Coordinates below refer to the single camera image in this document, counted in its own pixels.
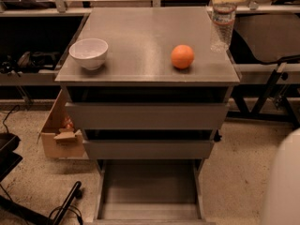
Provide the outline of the clear plastic water bottle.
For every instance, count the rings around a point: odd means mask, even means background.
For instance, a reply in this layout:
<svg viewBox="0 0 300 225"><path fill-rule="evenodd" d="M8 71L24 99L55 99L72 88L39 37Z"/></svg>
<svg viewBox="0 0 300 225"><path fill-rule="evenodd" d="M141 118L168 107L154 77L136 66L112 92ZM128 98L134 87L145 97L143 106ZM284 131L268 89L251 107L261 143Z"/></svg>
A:
<svg viewBox="0 0 300 225"><path fill-rule="evenodd" d="M226 52L232 41L235 3L214 4L211 13L211 50Z"/></svg>

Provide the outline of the grey drawer cabinet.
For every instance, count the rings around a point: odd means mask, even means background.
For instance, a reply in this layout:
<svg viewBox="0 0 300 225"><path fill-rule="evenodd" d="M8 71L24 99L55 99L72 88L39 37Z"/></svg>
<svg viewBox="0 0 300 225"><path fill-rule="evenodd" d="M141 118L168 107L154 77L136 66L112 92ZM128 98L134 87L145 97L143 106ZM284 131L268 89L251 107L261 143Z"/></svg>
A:
<svg viewBox="0 0 300 225"><path fill-rule="evenodd" d="M103 67L88 71L68 58L56 77L64 92L70 86L219 87L228 99L239 78L226 53L210 49L210 19L203 7L95 8L80 38L109 44ZM194 51L185 69L173 66L178 45Z"/></svg>

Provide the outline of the grey top drawer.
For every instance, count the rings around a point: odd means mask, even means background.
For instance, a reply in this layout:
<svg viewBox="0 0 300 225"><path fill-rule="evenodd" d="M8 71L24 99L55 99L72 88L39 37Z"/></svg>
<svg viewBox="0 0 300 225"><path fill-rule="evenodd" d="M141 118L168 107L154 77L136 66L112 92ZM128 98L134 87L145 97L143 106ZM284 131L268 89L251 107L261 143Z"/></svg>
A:
<svg viewBox="0 0 300 225"><path fill-rule="evenodd" d="M67 112L86 129L214 129L228 112L228 88L68 86Z"/></svg>

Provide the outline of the grey middle drawer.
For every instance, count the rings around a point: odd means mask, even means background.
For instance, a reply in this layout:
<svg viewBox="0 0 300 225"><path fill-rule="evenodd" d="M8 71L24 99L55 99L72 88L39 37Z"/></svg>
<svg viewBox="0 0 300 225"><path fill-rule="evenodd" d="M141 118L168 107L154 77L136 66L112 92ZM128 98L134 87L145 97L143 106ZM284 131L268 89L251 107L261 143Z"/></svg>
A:
<svg viewBox="0 0 300 225"><path fill-rule="evenodd" d="M85 135L91 159L200 159L214 146L210 130L88 129Z"/></svg>

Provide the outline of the grey open bottom drawer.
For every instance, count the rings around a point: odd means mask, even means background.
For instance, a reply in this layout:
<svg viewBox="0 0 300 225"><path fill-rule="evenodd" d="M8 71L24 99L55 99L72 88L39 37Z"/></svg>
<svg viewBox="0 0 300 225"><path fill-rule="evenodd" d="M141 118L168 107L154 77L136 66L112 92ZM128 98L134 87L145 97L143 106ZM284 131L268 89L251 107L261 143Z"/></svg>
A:
<svg viewBox="0 0 300 225"><path fill-rule="evenodd" d="M191 160L106 160L99 174L94 225L215 225Z"/></svg>

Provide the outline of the dark chair seat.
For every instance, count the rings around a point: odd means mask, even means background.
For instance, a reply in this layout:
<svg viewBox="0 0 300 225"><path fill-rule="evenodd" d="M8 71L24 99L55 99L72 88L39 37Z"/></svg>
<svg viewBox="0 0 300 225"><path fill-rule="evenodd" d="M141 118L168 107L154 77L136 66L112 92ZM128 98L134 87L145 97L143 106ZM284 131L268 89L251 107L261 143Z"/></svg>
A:
<svg viewBox="0 0 300 225"><path fill-rule="evenodd" d="M276 62L300 54L300 18L295 14L239 15L230 52L236 64Z"/></svg>

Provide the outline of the orange fruit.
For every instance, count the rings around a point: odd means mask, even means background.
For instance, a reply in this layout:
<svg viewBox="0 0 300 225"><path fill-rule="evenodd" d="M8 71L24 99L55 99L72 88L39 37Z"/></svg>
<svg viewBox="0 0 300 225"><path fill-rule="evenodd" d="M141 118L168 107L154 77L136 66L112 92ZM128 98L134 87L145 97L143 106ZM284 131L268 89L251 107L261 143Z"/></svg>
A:
<svg viewBox="0 0 300 225"><path fill-rule="evenodd" d="M175 68L188 68L194 61L194 51L188 45L178 45L172 50L171 61Z"/></svg>

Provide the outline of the white ceramic bowl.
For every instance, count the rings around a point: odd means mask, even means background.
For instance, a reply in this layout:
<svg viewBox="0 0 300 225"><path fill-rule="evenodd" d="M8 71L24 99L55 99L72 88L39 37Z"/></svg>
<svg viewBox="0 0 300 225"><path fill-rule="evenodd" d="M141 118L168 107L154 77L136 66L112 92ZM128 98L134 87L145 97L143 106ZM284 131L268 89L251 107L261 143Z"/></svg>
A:
<svg viewBox="0 0 300 225"><path fill-rule="evenodd" d="M108 43L99 38L85 38L76 41L68 50L69 55L82 68L95 70L106 61Z"/></svg>

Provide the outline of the black headphones on shelf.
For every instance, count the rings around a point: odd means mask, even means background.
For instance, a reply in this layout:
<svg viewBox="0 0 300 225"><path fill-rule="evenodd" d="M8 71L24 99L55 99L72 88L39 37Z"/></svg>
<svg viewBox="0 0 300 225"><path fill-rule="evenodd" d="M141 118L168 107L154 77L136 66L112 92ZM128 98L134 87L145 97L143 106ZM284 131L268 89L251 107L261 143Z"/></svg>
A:
<svg viewBox="0 0 300 225"><path fill-rule="evenodd" d="M17 65L21 72L37 73L42 69L54 70L59 58L59 52L25 52Z"/></svg>

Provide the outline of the brown cardboard box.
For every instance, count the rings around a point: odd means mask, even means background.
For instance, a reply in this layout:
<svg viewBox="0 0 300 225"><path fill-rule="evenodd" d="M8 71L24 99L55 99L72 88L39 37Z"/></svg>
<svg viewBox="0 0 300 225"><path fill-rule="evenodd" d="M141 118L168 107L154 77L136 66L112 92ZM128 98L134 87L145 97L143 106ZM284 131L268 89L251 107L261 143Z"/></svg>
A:
<svg viewBox="0 0 300 225"><path fill-rule="evenodd" d="M67 100L60 91L40 131L46 158L83 158L83 135L75 128L65 105Z"/></svg>

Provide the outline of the black chair base leg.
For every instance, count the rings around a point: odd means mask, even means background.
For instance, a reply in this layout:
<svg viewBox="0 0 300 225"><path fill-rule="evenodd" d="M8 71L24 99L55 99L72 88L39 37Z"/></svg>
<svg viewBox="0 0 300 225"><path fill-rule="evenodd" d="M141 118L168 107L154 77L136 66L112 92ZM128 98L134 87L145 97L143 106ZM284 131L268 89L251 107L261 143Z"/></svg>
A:
<svg viewBox="0 0 300 225"><path fill-rule="evenodd" d="M63 203L54 208L48 216L48 223L51 225L59 225L64 218L66 212L71 212L76 216L79 225L83 225L83 216L78 208L72 205L74 199L80 199L83 196L81 191L82 183L77 181L71 191L63 201Z"/></svg>

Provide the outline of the black equipment at left edge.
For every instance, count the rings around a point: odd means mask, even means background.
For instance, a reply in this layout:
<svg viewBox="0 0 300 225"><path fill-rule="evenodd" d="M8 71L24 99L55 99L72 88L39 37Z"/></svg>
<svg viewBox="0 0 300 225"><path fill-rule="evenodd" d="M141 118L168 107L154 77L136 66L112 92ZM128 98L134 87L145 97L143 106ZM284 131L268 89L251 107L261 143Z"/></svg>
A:
<svg viewBox="0 0 300 225"><path fill-rule="evenodd" d="M20 138L12 133L0 134L0 182L23 159L14 150L19 146Z"/></svg>

